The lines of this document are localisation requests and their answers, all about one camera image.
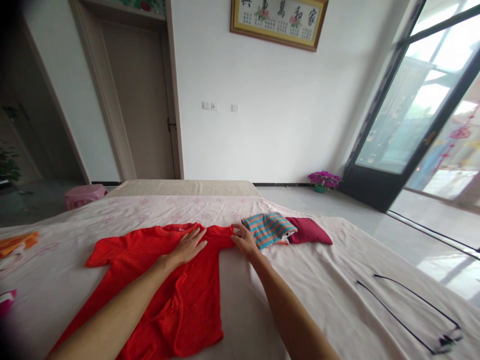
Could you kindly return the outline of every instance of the green plant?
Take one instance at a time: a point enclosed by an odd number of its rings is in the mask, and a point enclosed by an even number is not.
[[[14,158],[19,155],[15,152],[15,148],[8,146],[5,141],[0,139],[0,180],[18,181],[20,168]]]

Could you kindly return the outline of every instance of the baseboard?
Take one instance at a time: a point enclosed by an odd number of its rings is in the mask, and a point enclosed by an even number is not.
[[[253,186],[257,187],[312,187],[313,184],[306,182],[254,182]]]
[[[103,186],[119,186],[121,184],[120,181],[91,181],[92,185],[102,184]]]

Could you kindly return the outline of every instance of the bed sheet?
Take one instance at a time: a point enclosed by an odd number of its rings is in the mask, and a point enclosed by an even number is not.
[[[0,229],[0,238],[39,231],[29,260],[1,279],[17,289],[3,319],[27,359],[42,359],[102,279],[106,267],[85,268],[96,241],[172,223],[227,226],[262,212],[310,217],[333,246],[305,243],[262,252],[299,297],[342,359],[430,359],[361,280],[429,346],[452,324],[408,291],[372,277],[391,277],[440,308],[464,330],[464,340],[441,359],[478,359],[480,310],[338,217],[302,214],[258,197],[124,196],[104,198],[33,225]],[[220,253],[224,339],[192,359],[288,359],[263,288],[236,248]]]
[[[128,180],[106,197],[148,195],[262,197],[250,181],[243,180]]]

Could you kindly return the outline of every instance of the plastic stool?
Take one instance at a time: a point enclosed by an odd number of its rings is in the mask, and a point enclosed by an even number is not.
[[[72,210],[79,208],[92,201],[101,199],[107,194],[108,191],[102,184],[74,187],[65,194],[66,209]]]

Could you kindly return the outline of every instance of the black metal frame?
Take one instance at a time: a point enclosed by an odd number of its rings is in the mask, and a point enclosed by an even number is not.
[[[456,24],[480,15],[480,5],[477,5],[464,12],[455,14],[449,19],[428,29],[411,35],[426,2],[427,0],[423,0],[422,3],[415,8],[410,28],[406,32],[404,38],[397,44],[396,56],[393,60],[393,64],[388,67],[388,73],[385,77],[384,85],[376,96],[374,108],[365,120],[366,126],[362,130],[358,145],[353,151],[348,165],[345,168],[343,183],[339,188],[341,192],[344,192],[352,198],[366,203],[383,213],[386,213],[395,201],[395,198],[407,183],[410,175],[414,172],[416,166],[420,163],[422,157],[434,142],[433,140],[435,140],[440,133],[440,130],[450,118],[477,75],[480,73],[480,50],[477,49],[457,85],[451,90],[450,94],[437,111],[435,120],[426,133],[426,138],[420,142],[402,173],[397,174],[355,164],[409,46],[412,43],[427,38],[439,31],[451,28]]]
[[[480,260],[480,258],[476,255],[476,254],[473,254],[471,252],[468,252],[468,251],[465,251],[464,249],[461,249],[459,246],[455,246],[454,244],[452,243],[457,243],[457,244],[460,244],[462,245],[463,247],[465,248],[468,248],[470,250],[473,250],[475,251],[476,253],[480,253],[480,247],[478,249],[474,248],[473,246],[470,246],[470,245],[467,245],[466,243],[463,243],[461,241],[458,241],[458,240],[455,240],[454,238],[450,237],[450,236],[447,236],[447,235],[444,235],[438,231],[435,231],[435,230],[432,230],[431,228],[429,227],[426,227],[422,224],[419,224],[418,222],[415,222],[411,219],[409,219],[408,217],[405,217],[401,214],[399,214],[398,212],[395,212],[395,211],[392,211],[392,210],[389,210],[387,211],[386,213],[388,216],[390,216],[391,218],[395,219],[395,220],[398,220],[402,223],[404,223],[405,225],[408,225],[409,227],[411,228],[414,228],[418,231],[421,231],[422,233],[424,233],[425,235],[428,235],[429,237],[432,237],[452,248],[455,248],[457,249],[458,251],[464,253],[465,255],[468,255],[476,260]]]

